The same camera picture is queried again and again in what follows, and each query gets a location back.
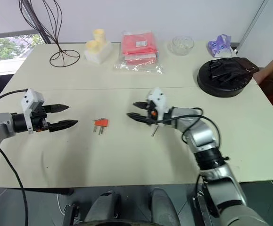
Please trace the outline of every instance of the tree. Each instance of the tree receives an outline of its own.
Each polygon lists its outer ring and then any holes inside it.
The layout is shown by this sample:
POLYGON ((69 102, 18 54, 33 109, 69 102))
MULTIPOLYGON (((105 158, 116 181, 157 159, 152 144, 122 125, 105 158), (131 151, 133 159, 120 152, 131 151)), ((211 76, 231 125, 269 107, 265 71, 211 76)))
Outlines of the tree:
POLYGON ((36 45, 44 43, 39 34, 19 35, 18 38, 23 39, 29 48, 34 48, 36 45))
POLYGON ((7 38, 0 39, 0 60, 13 59, 22 54, 23 50, 7 38))

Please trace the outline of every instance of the black wire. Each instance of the black wire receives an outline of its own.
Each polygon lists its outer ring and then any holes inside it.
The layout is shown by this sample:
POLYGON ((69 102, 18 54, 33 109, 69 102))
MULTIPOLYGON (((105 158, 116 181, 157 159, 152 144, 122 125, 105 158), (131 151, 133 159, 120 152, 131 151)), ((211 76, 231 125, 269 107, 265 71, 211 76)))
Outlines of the black wire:
MULTIPOLYGON (((49 4, 47 3, 46 0, 42 0, 42 3, 46 9, 48 18, 49 18, 49 22, 50 22, 50 26, 52 29, 52 32, 49 32, 49 30, 47 29, 47 27, 44 26, 44 24, 39 20, 39 18, 37 17, 34 8, 33 8, 33 3, 32 0, 26 0, 26 2, 29 4, 29 9, 31 10, 31 12, 33 13, 34 17, 36 18, 36 20, 39 22, 39 24, 41 25, 41 27, 43 28, 44 32, 46 33, 46 35, 55 42, 55 44, 58 46, 59 51, 55 54, 53 54, 50 57, 50 64, 54 67, 68 67, 71 66, 73 64, 75 64, 79 59, 80 59, 80 54, 72 49, 65 49, 63 50, 60 47, 59 44, 59 34, 60 34, 60 30, 61 30, 61 25, 63 22, 63 12, 61 10, 60 5, 58 4, 58 2, 56 0, 52 0, 54 3, 54 6, 56 8, 56 12, 57 12, 57 16, 54 15, 51 7, 49 6, 49 4), (75 59, 72 63, 70 64, 65 64, 65 59, 64 59, 64 54, 75 59), (59 59, 59 57, 61 57, 63 64, 62 65, 56 65, 53 63, 54 60, 59 59)), ((41 33, 40 29, 33 25, 29 19, 24 15, 23 13, 23 9, 22 6, 24 6, 23 0, 19 0, 19 9, 20 9, 20 13, 22 14, 24 20, 35 30, 37 30, 39 33, 41 33)))
MULTIPOLYGON (((194 109, 194 110, 200 110, 200 111, 201 111, 200 115, 201 115, 201 116, 203 115, 203 110, 202 110, 202 108, 200 108, 200 107, 193 107, 193 109, 194 109)), ((182 138, 182 141, 183 141, 185 144, 188 145, 188 142, 185 141, 185 140, 183 139, 184 134, 185 134, 189 129, 191 129, 199 120, 200 120, 200 118, 197 118, 196 121, 195 121, 192 125, 190 125, 189 127, 187 127, 187 128, 184 130, 184 132, 182 133, 182 137, 181 137, 181 138, 182 138)))
POLYGON ((17 173, 17 171, 15 170, 15 168, 13 167, 13 165, 10 163, 10 161, 8 160, 7 156, 5 155, 5 153, 1 150, 0 148, 0 153, 2 154, 2 156, 4 157, 5 161, 8 163, 9 167, 12 169, 12 171, 14 172, 18 183, 20 185, 21 191, 22 191, 22 196, 23 196, 23 202, 24 202, 24 209, 25 209, 25 226, 28 226, 28 206, 27 206, 27 199, 26 199, 26 194, 25 194, 25 189, 22 185, 22 182, 20 180, 20 177, 17 173))
POLYGON ((195 184, 195 189, 194 189, 194 192, 195 192, 195 197, 197 196, 197 192, 198 192, 198 183, 199 183, 199 179, 200 179, 201 175, 198 174, 197 176, 197 180, 196 180, 196 184, 195 184))
POLYGON ((168 121, 173 121, 173 120, 182 119, 182 118, 189 118, 189 117, 198 117, 200 119, 208 120, 210 123, 212 123, 213 126, 215 127, 216 131, 217 131, 217 134, 218 134, 218 147, 217 148, 220 148, 220 145, 221 145, 221 136, 220 136, 219 128, 217 127, 217 125, 211 119, 209 119, 206 116, 198 115, 198 114, 185 114, 185 115, 180 115, 180 116, 177 116, 177 117, 173 117, 173 118, 169 118, 169 119, 163 119, 163 120, 153 120, 153 119, 150 119, 150 122, 154 123, 154 124, 157 124, 157 123, 164 123, 164 122, 168 122, 168 121))
POLYGON ((3 94, 0 96, 0 99, 3 98, 3 97, 6 97, 10 94, 14 94, 14 93, 21 93, 21 92, 26 92, 28 89, 21 89, 21 90, 15 90, 15 91, 11 91, 9 93, 6 93, 6 94, 3 94))

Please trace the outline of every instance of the metal rod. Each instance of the metal rod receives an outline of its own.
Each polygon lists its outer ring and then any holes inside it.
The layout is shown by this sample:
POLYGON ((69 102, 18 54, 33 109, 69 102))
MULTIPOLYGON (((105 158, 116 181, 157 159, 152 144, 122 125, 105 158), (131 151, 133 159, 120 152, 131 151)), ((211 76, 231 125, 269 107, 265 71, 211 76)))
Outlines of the metal rod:
POLYGON ((238 51, 240 50, 240 48, 242 47, 242 45, 244 44, 245 42, 245 39, 248 37, 251 29, 253 29, 254 25, 256 24, 259 16, 261 15, 261 13, 263 12, 263 9, 265 8, 265 6, 267 5, 269 0, 264 0, 259 8, 259 10, 257 11, 254 19, 252 20, 252 22, 250 23, 248 29, 246 30, 246 32, 244 33, 241 41, 240 41, 240 44, 238 45, 238 47, 235 49, 235 53, 238 53, 238 51))
POLYGON ((153 131, 153 133, 152 133, 152 135, 151 135, 152 137, 155 135, 155 133, 156 133, 158 127, 159 127, 158 125, 155 127, 155 129, 154 129, 154 131, 153 131))

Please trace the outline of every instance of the window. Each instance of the window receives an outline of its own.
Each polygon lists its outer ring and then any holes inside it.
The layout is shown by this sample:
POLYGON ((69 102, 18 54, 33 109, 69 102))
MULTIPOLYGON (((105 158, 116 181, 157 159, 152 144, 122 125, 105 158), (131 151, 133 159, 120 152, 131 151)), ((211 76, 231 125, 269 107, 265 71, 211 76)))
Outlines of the window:
POLYGON ((32 49, 42 43, 39 34, 0 38, 0 75, 14 74, 32 49))

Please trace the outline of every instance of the orange plug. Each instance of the orange plug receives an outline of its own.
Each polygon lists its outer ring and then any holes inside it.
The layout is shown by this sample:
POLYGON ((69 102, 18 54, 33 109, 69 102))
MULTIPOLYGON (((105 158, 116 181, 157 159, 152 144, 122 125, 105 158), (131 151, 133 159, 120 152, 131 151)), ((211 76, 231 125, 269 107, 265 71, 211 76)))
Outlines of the orange plug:
POLYGON ((101 119, 101 120, 96 120, 94 121, 94 125, 95 126, 103 126, 103 127, 107 127, 109 123, 108 119, 101 119))

